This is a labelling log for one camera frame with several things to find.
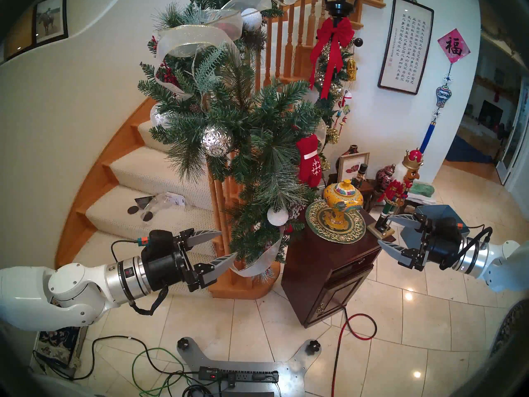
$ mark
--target red cable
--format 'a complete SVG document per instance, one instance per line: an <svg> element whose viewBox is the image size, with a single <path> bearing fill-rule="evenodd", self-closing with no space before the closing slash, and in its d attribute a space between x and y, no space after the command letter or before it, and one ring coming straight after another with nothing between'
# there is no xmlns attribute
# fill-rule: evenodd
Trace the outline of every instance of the red cable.
<svg viewBox="0 0 529 397"><path fill-rule="evenodd" d="M331 387L331 397L334 397L334 381L336 380L336 367L338 365L338 353L340 352L340 343L342 342L342 335L343 335L343 330L345 330L346 328L346 325L349 326L349 330L351 331L351 334L353 336L355 336L357 339L360 339L360 340L371 340L373 337L375 337L375 335L377 334L377 324L375 323L375 321L373 320L373 318L371 316L368 316L367 314L364 314L364 313L357 313L357 314L353 314L353 316L351 317L347 317L347 311L345 310L344 308L344 312L346 314L346 322L343 323L343 326L342 326L342 330L340 331L340 336L338 337L338 347L336 348L336 359L334 361L334 372L333 372L333 375L332 375L332 387ZM351 329L351 326L349 325L349 321L353 318L353 317L356 317L356 316L364 316L364 317L367 317L369 320L371 320L374 324L374 333L372 334L372 336L369 336L369 337L360 337L359 335L357 335L353 329Z"/></svg>

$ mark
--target red mitten ornament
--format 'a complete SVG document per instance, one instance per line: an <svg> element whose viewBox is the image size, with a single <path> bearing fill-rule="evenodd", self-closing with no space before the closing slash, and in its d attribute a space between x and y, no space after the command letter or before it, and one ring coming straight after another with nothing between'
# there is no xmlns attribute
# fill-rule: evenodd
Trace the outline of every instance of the red mitten ornament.
<svg viewBox="0 0 529 397"><path fill-rule="evenodd" d="M318 186L322 178L322 166L318 156L318 138L312 134L296 142L301 159L299 161L299 180L310 187Z"/></svg>

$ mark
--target black knob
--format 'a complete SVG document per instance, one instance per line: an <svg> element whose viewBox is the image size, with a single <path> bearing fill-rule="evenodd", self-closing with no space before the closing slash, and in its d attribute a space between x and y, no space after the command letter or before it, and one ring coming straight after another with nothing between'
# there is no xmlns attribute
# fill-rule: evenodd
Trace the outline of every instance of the black knob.
<svg viewBox="0 0 529 397"><path fill-rule="evenodd" d="M319 352L321 345L317 342L317 340L311 340L311 342L307 346L307 353L308 354L314 354L316 352Z"/></svg>
<svg viewBox="0 0 529 397"><path fill-rule="evenodd" d="M189 341L185 337L182 337L180 340L178 340L176 345L180 350L185 350L189 347Z"/></svg>

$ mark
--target picture frame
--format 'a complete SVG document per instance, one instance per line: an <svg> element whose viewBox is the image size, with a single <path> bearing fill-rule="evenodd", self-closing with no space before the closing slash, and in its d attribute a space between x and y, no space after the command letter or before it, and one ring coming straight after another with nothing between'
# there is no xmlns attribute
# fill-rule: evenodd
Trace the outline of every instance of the picture frame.
<svg viewBox="0 0 529 397"><path fill-rule="evenodd" d="M369 152L359 152L340 156L338 183L342 182L344 179L356 178L361 164L369 164Z"/></svg>
<svg viewBox="0 0 529 397"><path fill-rule="evenodd" d="M433 15L433 9L416 1L393 0L379 88L417 95L430 48Z"/></svg>
<svg viewBox="0 0 529 397"><path fill-rule="evenodd" d="M41 0L33 8L32 48L68 38L66 0Z"/></svg>

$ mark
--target lantern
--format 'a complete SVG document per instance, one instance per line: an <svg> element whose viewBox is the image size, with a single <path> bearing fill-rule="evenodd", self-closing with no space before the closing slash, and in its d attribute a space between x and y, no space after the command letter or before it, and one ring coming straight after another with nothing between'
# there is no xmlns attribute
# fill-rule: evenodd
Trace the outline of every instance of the lantern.
<svg viewBox="0 0 529 397"><path fill-rule="evenodd" d="M358 2L358 0L354 0L354 2L351 1L352 0L325 0L325 9L335 18L344 18L354 12L356 3Z"/></svg>

